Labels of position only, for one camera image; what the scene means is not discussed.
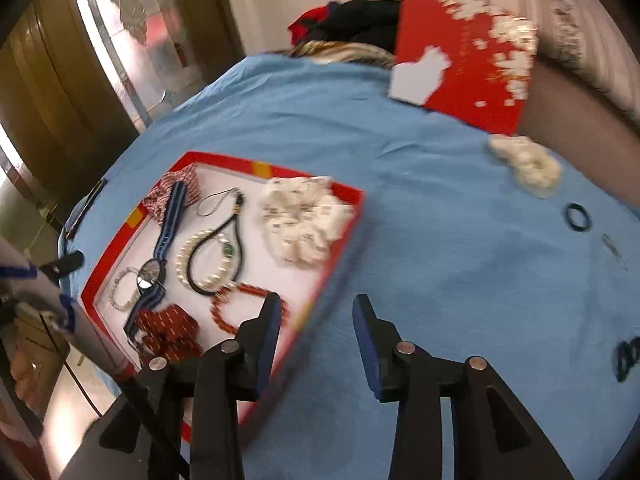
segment pink patterned scrunchie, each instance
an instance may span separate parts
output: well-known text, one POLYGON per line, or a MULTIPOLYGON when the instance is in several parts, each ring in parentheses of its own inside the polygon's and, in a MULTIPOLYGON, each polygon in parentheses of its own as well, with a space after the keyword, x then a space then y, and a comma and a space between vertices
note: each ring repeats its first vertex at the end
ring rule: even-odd
POLYGON ((187 196, 184 198, 185 207, 200 200, 200 183, 195 164, 190 164, 180 171, 168 171, 142 200, 142 205, 159 224, 162 224, 164 218, 166 203, 171 195, 171 186, 179 180, 184 181, 187 185, 187 196))

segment red cloth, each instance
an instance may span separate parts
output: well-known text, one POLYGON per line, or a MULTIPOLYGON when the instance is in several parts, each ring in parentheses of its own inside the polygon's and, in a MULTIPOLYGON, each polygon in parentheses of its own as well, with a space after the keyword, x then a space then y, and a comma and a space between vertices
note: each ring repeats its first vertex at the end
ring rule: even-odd
POLYGON ((196 174, 196 165, 190 164, 180 171, 168 171, 160 179, 151 191, 142 199, 142 205, 146 207, 153 219, 162 225, 166 203, 171 195, 171 188, 175 182, 183 180, 187 185, 187 196, 184 197, 184 206, 188 207, 200 200, 200 183, 196 174))
POLYGON ((175 364, 202 355, 202 347, 195 341, 198 322, 175 303, 160 312, 141 310, 136 326, 146 332, 142 344, 148 352, 140 354, 144 365, 154 357, 164 357, 175 364))
POLYGON ((309 25, 317 24, 326 19, 329 15, 329 6, 316 7, 308 10, 300 16, 295 22, 287 27, 291 33, 291 44, 297 45, 309 33, 309 25))

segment watch face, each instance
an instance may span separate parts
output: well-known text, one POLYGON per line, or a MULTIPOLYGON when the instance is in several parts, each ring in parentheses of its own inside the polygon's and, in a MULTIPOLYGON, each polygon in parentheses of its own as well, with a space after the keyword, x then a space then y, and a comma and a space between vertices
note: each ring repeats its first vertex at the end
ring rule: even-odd
POLYGON ((160 277, 160 262, 158 260, 149 260, 146 264, 142 266, 140 272, 138 273, 138 288, 140 292, 145 292, 149 290, 152 286, 156 284, 160 277))

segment white cat silhouette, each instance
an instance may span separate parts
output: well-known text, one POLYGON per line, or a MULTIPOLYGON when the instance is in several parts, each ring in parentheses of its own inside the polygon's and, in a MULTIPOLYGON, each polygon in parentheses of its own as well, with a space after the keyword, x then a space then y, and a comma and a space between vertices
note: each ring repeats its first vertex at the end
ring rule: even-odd
POLYGON ((439 46, 427 46, 415 63, 401 63, 391 71, 389 97, 423 105, 442 84, 443 72, 451 66, 439 46))

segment wristwatch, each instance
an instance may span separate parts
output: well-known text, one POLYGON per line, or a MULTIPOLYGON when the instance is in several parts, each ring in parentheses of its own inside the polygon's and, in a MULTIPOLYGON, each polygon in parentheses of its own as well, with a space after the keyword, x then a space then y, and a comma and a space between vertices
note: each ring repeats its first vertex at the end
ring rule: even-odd
POLYGON ((133 338, 138 331, 135 322, 138 312, 143 309, 153 309, 164 299, 166 291, 163 283, 166 277, 166 254, 178 231, 186 195, 187 185, 181 180, 175 182, 164 210, 162 228, 154 248, 153 257, 147 260, 140 267, 140 272, 138 272, 136 283, 138 284, 140 297, 131 309, 124 325, 124 332, 132 343, 134 343, 133 338))

